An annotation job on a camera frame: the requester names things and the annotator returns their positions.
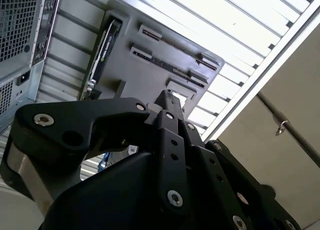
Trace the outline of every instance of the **mesh panel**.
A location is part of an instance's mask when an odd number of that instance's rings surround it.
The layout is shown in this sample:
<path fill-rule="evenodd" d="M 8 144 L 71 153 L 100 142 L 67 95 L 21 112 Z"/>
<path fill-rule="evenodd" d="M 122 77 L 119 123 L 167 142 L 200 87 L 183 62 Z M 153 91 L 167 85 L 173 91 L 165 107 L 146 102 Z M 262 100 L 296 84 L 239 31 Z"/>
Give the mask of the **mesh panel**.
<path fill-rule="evenodd" d="M 0 62 L 23 52 L 30 41 L 37 0 L 0 0 Z"/>
<path fill-rule="evenodd" d="M 14 81 L 7 82 L 0 88 L 0 115 L 7 111 L 11 103 L 11 94 Z"/>

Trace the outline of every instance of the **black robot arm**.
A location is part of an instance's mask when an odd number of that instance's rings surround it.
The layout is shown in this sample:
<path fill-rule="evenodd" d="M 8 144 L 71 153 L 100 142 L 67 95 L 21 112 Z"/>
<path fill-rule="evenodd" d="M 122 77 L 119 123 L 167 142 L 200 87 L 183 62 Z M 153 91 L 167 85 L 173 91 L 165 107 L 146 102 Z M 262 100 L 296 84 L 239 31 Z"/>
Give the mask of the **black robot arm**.
<path fill-rule="evenodd" d="M 85 159 L 138 152 L 81 181 Z M 218 141 L 202 142 L 178 98 L 27 105 L 15 116 L 0 173 L 52 229 L 300 229 Z"/>

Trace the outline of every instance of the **gray tray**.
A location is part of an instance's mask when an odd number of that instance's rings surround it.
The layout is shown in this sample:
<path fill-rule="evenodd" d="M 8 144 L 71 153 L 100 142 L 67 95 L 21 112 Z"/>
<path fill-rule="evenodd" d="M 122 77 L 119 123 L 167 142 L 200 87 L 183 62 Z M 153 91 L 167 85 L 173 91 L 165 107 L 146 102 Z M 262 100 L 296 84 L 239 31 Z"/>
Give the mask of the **gray tray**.
<path fill-rule="evenodd" d="M 102 22 L 94 52 L 98 51 L 103 31 L 109 27 L 110 18 L 122 21 L 122 27 L 95 87 L 101 91 L 99 99 L 135 97 L 144 103 L 153 103 L 162 90 L 172 90 L 188 98 L 183 107 L 184 115 L 187 117 L 223 67 L 224 60 L 137 10 L 116 1 L 111 1 L 109 8 Z M 143 33 L 145 30 L 160 37 L 160 40 L 147 36 Z M 135 55 L 134 52 L 161 59 L 185 73 L 189 72 L 196 84 L 193 80 L 187 80 Z M 188 54 L 200 59 L 204 57 L 203 60 L 216 67 L 216 70 L 197 63 Z M 92 77 L 91 70 L 96 57 L 97 54 L 91 57 L 86 82 L 83 85 L 84 92 Z"/>

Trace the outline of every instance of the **black plastic part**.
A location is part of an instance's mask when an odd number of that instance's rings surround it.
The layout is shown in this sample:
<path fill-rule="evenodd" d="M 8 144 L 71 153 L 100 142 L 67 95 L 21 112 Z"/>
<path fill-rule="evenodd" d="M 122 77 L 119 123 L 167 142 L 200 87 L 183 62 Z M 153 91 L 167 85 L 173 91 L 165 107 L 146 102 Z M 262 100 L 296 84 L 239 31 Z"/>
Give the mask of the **black plastic part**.
<path fill-rule="evenodd" d="M 24 73 L 16 79 L 16 85 L 20 86 L 30 78 L 31 71 Z"/>
<path fill-rule="evenodd" d="M 149 190 L 152 158 L 134 154 L 68 189 L 50 207 L 42 230 L 159 229 L 160 209 Z"/>
<path fill-rule="evenodd" d="M 162 91 L 156 99 L 155 104 L 163 107 L 164 110 L 168 110 L 169 112 L 174 114 L 178 120 L 184 120 L 180 100 L 177 97 L 175 97 L 171 92 Z"/>
<path fill-rule="evenodd" d="M 149 111 L 139 110 L 137 103 L 143 105 L 134 98 L 26 105 L 17 110 L 10 135 L 23 153 L 51 170 L 68 171 L 81 165 L 91 149 L 96 129 L 107 126 L 105 130 L 113 132 L 144 122 Z M 35 124 L 34 116 L 39 113 L 51 116 L 54 124 L 48 127 Z M 82 139 L 80 143 L 66 142 L 66 139 L 73 141 L 76 135 Z"/>
<path fill-rule="evenodd" d="M 274 44 L 270 44 L 268 48 L 269 48 L 270 50 L 273 50 L 273 49 L 274 49 L 274 47 L 275 47 L 275 45 L 274 45 Z"/>
<path fill-rule="evenodd" d="M 102 39 L 102 41 L 104 41 L 105 39 L 106 41 L 104 44 L 101 45 L 101 48 L 99 49 L 100 60 L 96 66 L 93 75 L 93 79 L 97 82 L 99 82 L 100 77 L 104 71 L 105 64 L 107 63 L 108 57 L 111 54 L 111 51 L 116 43 L 121 26 L 122 21 L 115 19 L 114 17 L 110 17 L 106 24 L 106 35 Z"/>
<path fill-rule="evenodd" d="M 288 28 L 291 28 L 293 25 L 294 25 L 294 24 L 293 24 L 293 22 L 291 22 L 291 21 L 288 21 L 288 23 L 286 24 L 286 26 L 287 26 Z"/>
<path fill-rule="evenodd" d="M 285 226 L 284 229 L 290 229 L 286 220 L 289 220 L 296 229 L 300 229 L 298 223 L 272 195 L 266 194 L 265 188 L 232 156 L 221 142 L 209 141 L 205 147 L 216 154 L 233 191 L 242 194 L 248 201 L 248 206 L 244 206 L 242 209 L 246 215 L 250 216 L 255 229 L 278 229 L 277 221 Z"/>
<path fill-rule="evenodd" d="M 179 119 L 178 99 L 167 91 L 161 97 L 157 101 L 164 109 L 159 113 L 133 98 L 37 104 L 17 111 L 0 172 L 8 185 L 31 198 L 7 165 L 10 146 L 32 159 L 55 199 L 42 230 L 236 230 L 234 216 L 248 230 L 289 230 L 286 220 L 300 230 L 221 142 L 205 145 L 197 129 Z M 33 118 L 40 112 L 54 124 L 36 125 Z M 119 150 L 123 139 L 139 152 L 80 182 L 82 161 Z M 182 205 L 170 203 L 170 190 L 181 195 Z"/>
<path fill-rule="evenodd" d="M 266 194 L 268 194 L 269 196 L 271 196 L 272 198 L 276 198 L 277 194 L 276 194 L 276 190 L 270 186 L 270 185 L 266 185 L 266 184 L 262 184 L 262 187 L 264 188 L 264 191 L 266 192 Z"/>

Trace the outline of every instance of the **white wall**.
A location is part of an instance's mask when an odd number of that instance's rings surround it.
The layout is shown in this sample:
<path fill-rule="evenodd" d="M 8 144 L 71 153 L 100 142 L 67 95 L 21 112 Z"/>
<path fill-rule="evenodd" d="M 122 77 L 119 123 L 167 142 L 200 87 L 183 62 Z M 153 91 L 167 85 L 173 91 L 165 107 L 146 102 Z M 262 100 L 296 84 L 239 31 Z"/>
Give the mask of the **white wall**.
<path fill-rule="evenodd" d="M 320 26 L 262 89 L 320 152 L 319 92 Z M 287 132 L 274 137 L 277 127 L 255 97 L 219 139 L 258 181 L 273 186 L 277 201 L 307 227 L 320 219 L 320 169 Z"/>
<path fill-rule="evenodd" d="M 38 230 L 43 216 L 30 199 L 0 191 L 0 229 Z"/>

